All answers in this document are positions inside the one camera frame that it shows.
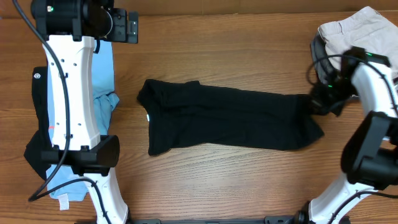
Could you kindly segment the black t-shirt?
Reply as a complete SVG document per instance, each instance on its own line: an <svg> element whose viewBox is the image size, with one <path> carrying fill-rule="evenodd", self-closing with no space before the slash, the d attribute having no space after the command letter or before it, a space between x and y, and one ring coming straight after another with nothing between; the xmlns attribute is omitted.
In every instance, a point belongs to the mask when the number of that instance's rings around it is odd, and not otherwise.
<svg viewBox="0 0 398 224"><path fill-rule="evenodd" d="M293 151L324 135L308 95L146 80L137 100L149 117L151 156L203 143Z"/></svg>

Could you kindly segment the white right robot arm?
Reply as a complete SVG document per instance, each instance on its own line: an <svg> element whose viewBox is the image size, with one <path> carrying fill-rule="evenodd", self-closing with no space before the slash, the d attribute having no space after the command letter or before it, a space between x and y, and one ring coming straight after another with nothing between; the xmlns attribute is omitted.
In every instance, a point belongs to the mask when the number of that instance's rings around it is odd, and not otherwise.
<svg viewBox="0 0 398 224"><path fill-rule="evenodd" d="M347 213L369 195L385 197L397 185L397 92L388 57L352 47L339 55L341 68L326 84L311 89L311 109L318 115L341 113L358 96L365 118L341 155L341 174L317 198L307 202L289 223L349 223Z"/></svg>

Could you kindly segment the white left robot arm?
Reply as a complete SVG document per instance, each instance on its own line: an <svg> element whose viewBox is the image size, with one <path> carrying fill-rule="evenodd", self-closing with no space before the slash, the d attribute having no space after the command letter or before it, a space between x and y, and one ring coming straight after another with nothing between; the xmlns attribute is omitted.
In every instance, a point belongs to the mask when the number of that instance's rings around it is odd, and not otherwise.
<svg viewBox="0 0 398 224"><path fill-rule="evenodd" d="M112 1L48 1L31 4L35 34L44 45L51 73L55 129L44 162L68 166L83 182L97 223L131 223L115 167L120 144L102 135L95 120L91 68L98 42L137 42L138 14Z"/></svg>

